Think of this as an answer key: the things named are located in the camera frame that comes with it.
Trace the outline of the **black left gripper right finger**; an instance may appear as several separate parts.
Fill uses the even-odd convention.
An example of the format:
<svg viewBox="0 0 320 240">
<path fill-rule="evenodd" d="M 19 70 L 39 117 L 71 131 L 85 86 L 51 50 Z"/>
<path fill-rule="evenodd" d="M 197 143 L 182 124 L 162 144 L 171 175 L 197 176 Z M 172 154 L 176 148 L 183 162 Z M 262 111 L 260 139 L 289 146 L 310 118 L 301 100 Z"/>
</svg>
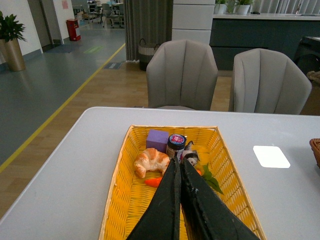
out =
<svg viewBox="0 0 320 240">
<path fill-rule="evenodd" d="M 181 207 L 189 240 L 257 240 L 188 160 L 180 164 Z"/>
</svg>

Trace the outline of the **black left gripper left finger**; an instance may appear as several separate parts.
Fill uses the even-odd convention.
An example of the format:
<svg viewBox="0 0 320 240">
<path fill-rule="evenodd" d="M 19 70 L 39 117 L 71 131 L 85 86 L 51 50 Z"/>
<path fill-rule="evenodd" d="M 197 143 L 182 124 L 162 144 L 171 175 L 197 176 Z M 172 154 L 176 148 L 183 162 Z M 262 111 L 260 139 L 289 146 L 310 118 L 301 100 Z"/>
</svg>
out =
<svg viewBox="0 0 320 240">
<path fill-rule="evenodd" d="M 176 157 L 170 163 L 150 204 L 128 240 L 178 240 L 180 238 L 181 170 Z"/>
</svg>

